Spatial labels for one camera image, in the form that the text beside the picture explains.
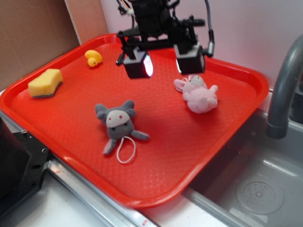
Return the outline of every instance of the metal sink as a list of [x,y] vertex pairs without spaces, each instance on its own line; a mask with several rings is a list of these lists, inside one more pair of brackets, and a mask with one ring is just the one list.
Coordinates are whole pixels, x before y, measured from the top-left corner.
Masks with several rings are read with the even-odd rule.
[[290,121],[285,138],[270,139],[266,117],[257,110],[187,195],[230,226],[303,226],[303,126]]

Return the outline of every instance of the gray stuffed animal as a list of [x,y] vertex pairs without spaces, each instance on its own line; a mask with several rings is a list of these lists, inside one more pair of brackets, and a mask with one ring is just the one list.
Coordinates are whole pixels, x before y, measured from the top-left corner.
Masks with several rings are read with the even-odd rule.
[[97,104],[95,111],[97,118],[107,126],[109,141],[103,150],[105,155],[113,151],[119,139],[129,135],[140,140],[148,140],[150,137],[148,134],[134,129],[134,124],[131,120],[136,115],[133,100],[127,100],[122,106],[110,109],[107,109],[102,104]]

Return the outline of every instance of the plastic tray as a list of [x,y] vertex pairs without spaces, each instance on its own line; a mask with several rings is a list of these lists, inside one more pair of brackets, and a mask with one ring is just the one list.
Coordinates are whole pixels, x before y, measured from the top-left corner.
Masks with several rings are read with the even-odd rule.
[[[103,56],[96,68],[84,57],[89,49]],[[174,79],[183,76],[173,50],[149,52],[154,65],[150,79],[129,79],[124,67],[116,66],[120,53],[115,35],[93,39],[10,86],[0,97],[0,109],[116,201],[152,207],[186,188],[262,103],[269,87],[256,71],[207,59],[201,76],[209,87],[218,85],[219,104],[196,114],[174,87]],[[63,84],[51,98],[31,98],[28,82],[47,68],[61,69]],[[135,129],[148,133],[150,140],[135,139],[135,159],[122,165],[116,149],[102,154],[108,137],[94,107],[102,103],[110,108],[128,99],[135,102]],[[121,159],[133,151],[128,141]]]

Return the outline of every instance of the pink stuffed animal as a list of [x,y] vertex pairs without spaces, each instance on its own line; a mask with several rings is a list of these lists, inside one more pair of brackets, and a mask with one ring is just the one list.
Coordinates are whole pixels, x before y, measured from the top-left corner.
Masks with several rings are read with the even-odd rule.
[[206,113],[218,105],[217,85],[210,89],[198,75],[189,75],[188,79],[176,79],[174,81],[177,91],[183,92],[183,99],[187,101],[189,109],[197,114]]

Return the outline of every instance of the yellow sponge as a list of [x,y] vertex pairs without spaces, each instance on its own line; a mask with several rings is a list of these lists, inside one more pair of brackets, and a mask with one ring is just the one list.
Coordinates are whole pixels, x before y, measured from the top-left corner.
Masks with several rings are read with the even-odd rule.
[[63,78],[60,70],[47,69],[39,77],[28,83],[28,91],[34,98],[51,97],[62,82]]

